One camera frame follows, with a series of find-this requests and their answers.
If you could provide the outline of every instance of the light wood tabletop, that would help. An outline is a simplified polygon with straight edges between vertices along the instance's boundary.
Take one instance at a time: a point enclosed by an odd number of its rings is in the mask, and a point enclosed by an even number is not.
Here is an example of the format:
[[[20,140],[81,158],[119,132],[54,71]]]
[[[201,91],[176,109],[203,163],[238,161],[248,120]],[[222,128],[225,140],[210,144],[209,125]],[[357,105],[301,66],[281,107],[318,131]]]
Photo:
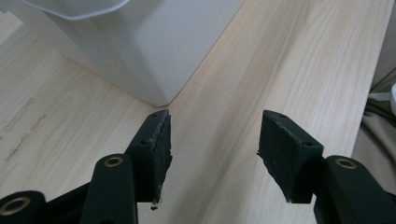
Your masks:
[[[140,223],[315,223],[286,203],[256,155],[264,109],[351,154],[394,1],[246,0],[169,105],[171,167]],[[0,13],[0,197],[56,198],[123,152],[148,105]]]

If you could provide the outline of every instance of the white bin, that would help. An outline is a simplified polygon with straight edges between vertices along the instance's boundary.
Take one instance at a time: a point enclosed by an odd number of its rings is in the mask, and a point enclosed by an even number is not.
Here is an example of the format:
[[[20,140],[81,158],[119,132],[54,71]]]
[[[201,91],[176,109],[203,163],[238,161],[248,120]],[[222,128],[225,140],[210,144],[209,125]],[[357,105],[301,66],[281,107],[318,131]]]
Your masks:
[[[72,60],[148,103],[167,105],[243,1],[0,0],[0,5]]]

